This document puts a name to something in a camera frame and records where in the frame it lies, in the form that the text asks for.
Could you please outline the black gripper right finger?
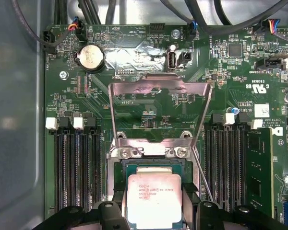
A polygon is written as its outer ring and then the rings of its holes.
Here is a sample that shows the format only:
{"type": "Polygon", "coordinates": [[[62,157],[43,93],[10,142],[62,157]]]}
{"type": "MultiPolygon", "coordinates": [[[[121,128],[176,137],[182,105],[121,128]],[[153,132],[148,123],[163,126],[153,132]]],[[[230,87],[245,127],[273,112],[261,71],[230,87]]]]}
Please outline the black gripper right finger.
{"type": "Polygon", "coordinates": [[[282,223],[250,206],[226,212],[212,201],[201,201],[193,183],[182,184],[182,213],[191,230],[281,230],[282,223]]]}

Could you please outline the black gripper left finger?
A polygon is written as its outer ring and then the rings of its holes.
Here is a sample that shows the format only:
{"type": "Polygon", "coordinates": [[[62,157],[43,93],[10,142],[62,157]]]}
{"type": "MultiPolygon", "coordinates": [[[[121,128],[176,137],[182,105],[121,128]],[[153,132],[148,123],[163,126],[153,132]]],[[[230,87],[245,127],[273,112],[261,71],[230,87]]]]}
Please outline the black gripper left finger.
{"type": "Polygon", "coordinates": [[[97,203],[88,212],[80,206],[61,209],[44,221],[46,230],[128,230],[130,228],[123,216],[126,192],[114,192],[111,201],[97,203]]]}

